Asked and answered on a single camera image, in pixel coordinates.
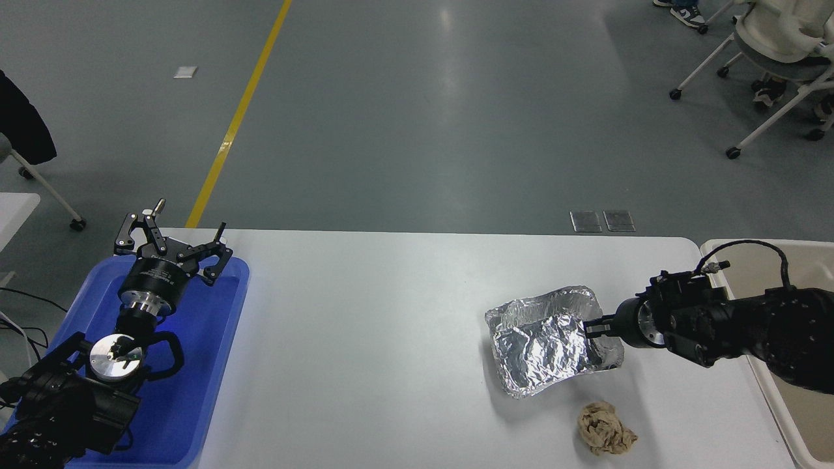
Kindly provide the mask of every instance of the blue tray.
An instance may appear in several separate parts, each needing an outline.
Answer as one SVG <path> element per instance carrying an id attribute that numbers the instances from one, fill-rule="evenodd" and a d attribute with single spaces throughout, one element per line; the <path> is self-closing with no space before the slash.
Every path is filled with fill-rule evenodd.
<path id="1" fill-rule="evenodd" d="M 113 333 L 121 305 L 117 291 L 134 261 L 132 256 L 111 257 L 93 268 L 58 329 L 53 346 L 78 330 L 91 342 Z M 199 279 L 188 284 L 177 312 L 157 329 L 171 330 L 179 336 L 185 366 L 170 378 L 142 386 L 138 393 L 142 403 L 130 424 L 133 447 L 108 456 L 87 451 L 69 467 L 184 469 L 194 461 L 209 432 L 248 284 L 249 267 L 236 257 L 213 287 Z M 151 346 L 147 363 L 155 370 L 171 366 L 168 347 Z"/>

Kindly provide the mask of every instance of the crumpled paper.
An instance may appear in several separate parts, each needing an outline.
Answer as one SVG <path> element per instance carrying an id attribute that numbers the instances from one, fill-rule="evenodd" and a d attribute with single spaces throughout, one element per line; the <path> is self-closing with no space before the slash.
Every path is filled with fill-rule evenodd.
<path id="1" fill-rule="evenodd" d="M 637 441 L 637 435 L 617 418 L 614 406 L 605 401 L 591 402 L 583 407 L 578 423 L 582 440 L 597 456 L 603 452 L 628 452 Z"/>

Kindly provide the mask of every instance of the aluminum foil tray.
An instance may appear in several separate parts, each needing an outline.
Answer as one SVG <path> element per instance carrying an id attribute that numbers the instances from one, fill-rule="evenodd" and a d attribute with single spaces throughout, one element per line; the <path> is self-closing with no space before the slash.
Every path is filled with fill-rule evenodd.
<path id="1" fill-rule="evenodd" d="M 487 311 L 492 354 L 507 394 L 516 399 L 533 396 L 573 376 L 622 365 L 620 339 L 585 338 L 582 321 L 601 316 L 596 295 L 581 285 Z"/>

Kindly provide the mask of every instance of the concrete floor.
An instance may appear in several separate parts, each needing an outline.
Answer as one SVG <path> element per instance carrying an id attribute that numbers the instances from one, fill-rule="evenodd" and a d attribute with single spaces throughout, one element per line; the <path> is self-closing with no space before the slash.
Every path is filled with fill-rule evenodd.
<path id="1" fill-rule="evenodd" d="M 0 190 L 43 198 L 0 253 L 10 286 L 69 305 L 126 212 L 165 197 L 159 223 L 185 223 L 280 8 L 4 5 L 0 68 L 53 133 L 43 175 L 89 222 L 70 231 L 0 164 Z M 758 72 L 666 95 L 731 30 L 700 36 L 649 0 L 296 0 L 200 226 L 569 235 L 572 209 L 628 209 L 634 235 L 831 241 L 834 159 L 801 138 L 812 103 L 730 161 L 766 118 Z M 180 65 L 196 77 L 172 79 Z M 50 334 L 63 318 L 7 293 L 0 309 Z M 20 349 L 0 335 L 7 375 Z"/>

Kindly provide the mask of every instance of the cable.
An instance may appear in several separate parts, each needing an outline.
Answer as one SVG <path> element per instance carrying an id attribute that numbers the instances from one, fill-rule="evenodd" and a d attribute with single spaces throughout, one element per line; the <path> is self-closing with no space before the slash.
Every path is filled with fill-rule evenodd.
<path id="1" fill-rule="evenodd" d="M 10 325 L 5 320 L 0 319 L 0 325 L 4 325 L 4 326 L 0 326 L 0 330 L 10 330 L 17 335 L 21 335 L 20 330 L 15 329 L 14 327 L 12 327 L 12 325 Z M 40 328 L 38 328 L 38 327 L 34 327 L 34 328 L 32 328 L 32 327 L 21 327 L 21 329 L 26 330 L 26 329 L 40 329 Z M 35 356 L 38 358 L 38 361 L 40 361 L 41 360 L 41 354 L 35 346 L 37 345 L 37 346 L 43 347 L 44 350 L 45 350 L 45 349 L 48 348 L 48 345 L 44 345 L 44 344 L 42 344 L 42 343 L 40 343 L 36 340 L 33 340 L 31 337 L 26 337 L 26 340 L 29 343 L 29 345 L 32 347 L 32 351 L 35 352 Z"/>
<path id="2" fill-rule="evenodd" d="M 695 268 L 694 272 L 696 272 L 696 273 L 701 272 L 701 269 L 704 267 L 704 264 L 706 264 L 706 261 L 709 258 L 711 258 L 713 255 L 715 255 L 716 252 L 718 252 L 720 250 L 723 250 L 724 248 L 729 248 L 730 246 L 735 246 L 735 245 L 761 245 L 761 246 L 765 246 L 767 248 L 770 248 L 772 250 L 775 250 L 776 253 L 779 255 L 779 259 L 781 259 L 781 267 L 779 269 L 779 274 L 781 276 L 782 286 L 785 287 L 785 288 L 788 288 L 788 287 L 791 286 L 791 279 L 788 278 L 788 274 L 787 274 L 787 256 L 785 256 L 785 253 L 782 252 L 782 250 L 777 248 L 776 246 L 774 246 L 770 243 L 766 243 L 765 241 L 760 241 L 760 240 L 738 240 L 738 241 L 731 241 L 729 243 L 725 243 L 723 245 L 720 245 L 717 248 L 710 251 L 710 254 L 705 255 L 703 258 L 701 258 L 701 261 L 698 262 L 698 266 Z"/>
<path id="3" fill-rule="evenodd" d="M 23 336 L 23 342 L 26 344 L 26 358 L 29 361 L 29 368 L 32 368 L 32 353 L 29 352 L 29 346 L 31 344 L 29 344 L 29 336 L 26 335 L 26 331 L 21 329 L 14 321 L 8 319 L 8 316 L 4 315 L 2 311 L 0 311 L 0 318 L 3 318 L 9 325 L 20 331 L 20 335 Z"/>
<path id="4" fill-rule="evenodd" d="M 5 325 L 5 322 L 6 321 L 4 321 L 4 320 L 0 320 L 0 324 L 2 324 L 2 325 L 0 325 L 0 330 L 13 330 L 15 332 L 18 331 L 15 328 L 11 327 L 10 325 Z M 32 342 L 34 345 L 37 345 L 39 347 L 43 347 L 44 349 L 49 348 L 49 336 L 47 335 L 46 331 L 44 331 L 40 327 L 21 327 L 21 329 L 23 329 L 23 330 L 36 330 L 36 331 L 40 332 L 41 335 L 43 335 L 43 343 L 35 341 L 32 337 L 29 337 L 29 341 Z"/>
<path id="5" fill-rule="evenodd" d="M 56 303 L 52 300 L 48 300 L 46 298 L 42 298 L 42 297 L 37 296 L 37 295 L 32 295 L 31 293 L 26 293 L 25 291 L 15 290 L 14 288 L 6 288 L 4 286 L 0 287 L 0 291 L 8 291 L 8 292 L 11 292 L 11 293 L 17 293 L 18 295 L 28 296 L 29 298 L 34 298 L 35 300 L 46 301 L 47 303 L 49 303 L 50 305 L 55 306 L 56 308 L 60 309 L 61 311 L 65 312 L 65 313 L 67 312 L 67 308 L 64 308 L 63 306 L 59 305 L 58 303 Z"/>

